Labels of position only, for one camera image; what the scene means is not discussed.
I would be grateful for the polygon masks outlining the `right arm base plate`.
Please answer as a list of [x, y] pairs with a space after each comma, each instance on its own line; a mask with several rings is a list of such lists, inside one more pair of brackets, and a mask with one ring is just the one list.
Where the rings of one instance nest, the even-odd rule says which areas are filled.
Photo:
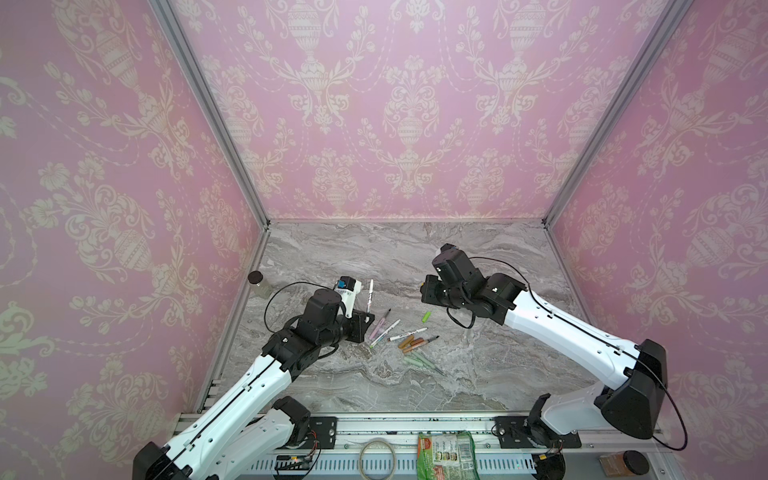
[[558, 435], [541, 421], [530, 424], [526, 416], [496, 416], [491, 434], [502, 449], [579, 449], [577, 433]]

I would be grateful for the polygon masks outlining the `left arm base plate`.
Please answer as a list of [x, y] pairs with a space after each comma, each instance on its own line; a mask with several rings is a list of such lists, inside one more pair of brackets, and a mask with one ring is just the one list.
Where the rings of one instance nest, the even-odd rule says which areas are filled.
[[319, 448], [332, 450], [336, 445], [336, 433], [338, 431], [338, 418], [336, 416], [312, 416], [307, 427], [302, 430], [303, 435], [291, 439], [287, 445], [278, 448], [284, 450], [311, 450]]

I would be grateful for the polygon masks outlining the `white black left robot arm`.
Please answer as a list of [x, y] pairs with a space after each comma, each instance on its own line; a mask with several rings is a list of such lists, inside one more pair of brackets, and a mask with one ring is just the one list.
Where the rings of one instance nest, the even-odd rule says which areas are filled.
[[237, 479], [273, 450], [310, 440], [309, 410], [282, 393], [323, 349], [364, 342], [375, 316], [355, 308], [356, 297], [317, 290], [207, 412], [164, 445], [148, 442], [136, 454], [133, 478]]

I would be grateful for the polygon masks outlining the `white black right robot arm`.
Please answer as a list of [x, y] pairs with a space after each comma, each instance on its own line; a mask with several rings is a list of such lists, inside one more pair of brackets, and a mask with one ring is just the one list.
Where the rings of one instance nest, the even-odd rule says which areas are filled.
[[523, 426], [536, 444], [553, 446], [568, 435], [607, 428], [640, 440], [653, 437], [667, 396], [662, 345], [602, 331], [547, 302], [519, 277], [486, 276], [452, 244], [440, 248], [432, 266], [434, 274], [420, 288], [422, 302], [527, 334], [596, 378], [592, 386], [536, 400]]

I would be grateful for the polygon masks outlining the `white pen yellow end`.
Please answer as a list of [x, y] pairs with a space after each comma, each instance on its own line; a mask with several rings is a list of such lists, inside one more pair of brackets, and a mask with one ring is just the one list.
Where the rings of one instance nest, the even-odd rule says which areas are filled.
[[368, 286], [368, 295], [367, 295], [367, 302], [366, 302], [366, 312], [370, 313], [373, 303], [373, 294], [374, 294], [374, 280], [371, 279]]

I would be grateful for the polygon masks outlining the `pink pen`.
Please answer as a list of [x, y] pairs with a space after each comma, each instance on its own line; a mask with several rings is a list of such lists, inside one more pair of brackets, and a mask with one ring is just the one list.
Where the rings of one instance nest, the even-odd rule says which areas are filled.
[[386, 313], [380, 319], [378, 319], [374, 324], [373, 330], [370, 332], [368, 336], [368, 340], [370, 344], [373, 344], [376, 341], [376, 339], [380, 336], [380, 332], [382, 331], [382, 328], [386, 324], [386, 321], [391, 311], [392, 309], [388, 309]]

